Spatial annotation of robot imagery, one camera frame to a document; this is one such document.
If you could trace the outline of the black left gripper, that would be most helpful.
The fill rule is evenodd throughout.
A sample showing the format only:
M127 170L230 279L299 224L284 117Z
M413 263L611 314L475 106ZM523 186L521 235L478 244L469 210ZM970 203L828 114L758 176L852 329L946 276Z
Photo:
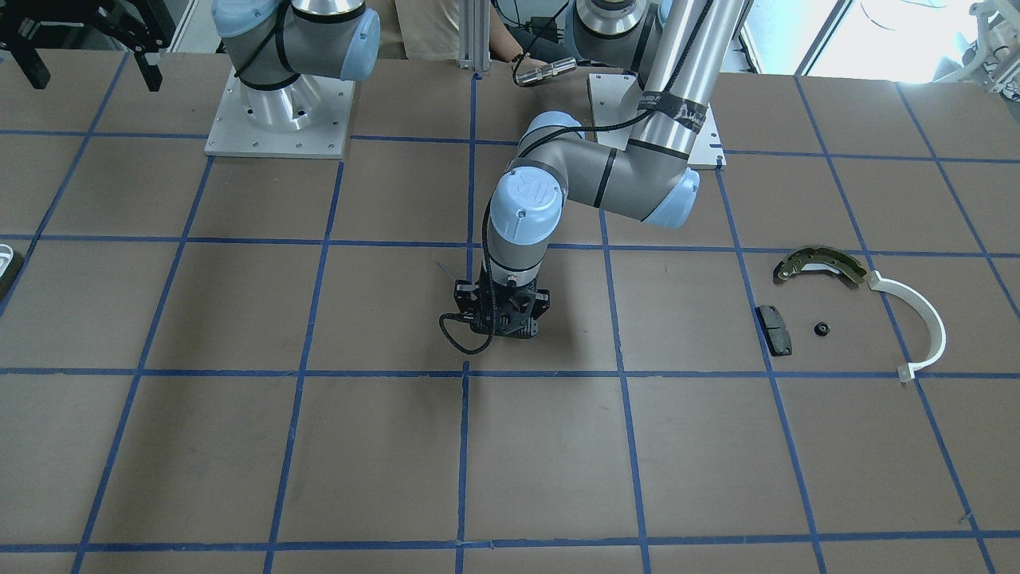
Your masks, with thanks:
M501 285L481 272L470 299L470 329L477 334L531 340L539 333L538 319L550 308L550 291L532 280L525 285Z

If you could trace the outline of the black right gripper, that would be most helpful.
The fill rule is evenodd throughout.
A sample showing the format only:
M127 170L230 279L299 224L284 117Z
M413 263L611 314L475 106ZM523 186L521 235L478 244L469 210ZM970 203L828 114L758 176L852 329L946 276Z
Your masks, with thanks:
M16 48L16 63L37 90L44 90L52 77L32 39L41 27L95 30L112 37L134 50L150 92L163 86L158 65L172 38L171 12L163 1L3 1L2 48Z

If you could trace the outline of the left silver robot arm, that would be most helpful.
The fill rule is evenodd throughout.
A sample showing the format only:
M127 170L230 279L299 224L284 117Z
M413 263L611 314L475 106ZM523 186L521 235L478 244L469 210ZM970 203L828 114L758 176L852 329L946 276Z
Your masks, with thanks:
M590 87L593 126L547 110L526 128L484 208L480 276L454 286L453 320L488 337L536 337L550 304L539 270L569 200L653 226L685 224L700 185L696 142L746 6L567 3L573 50L622 70L622 91Z

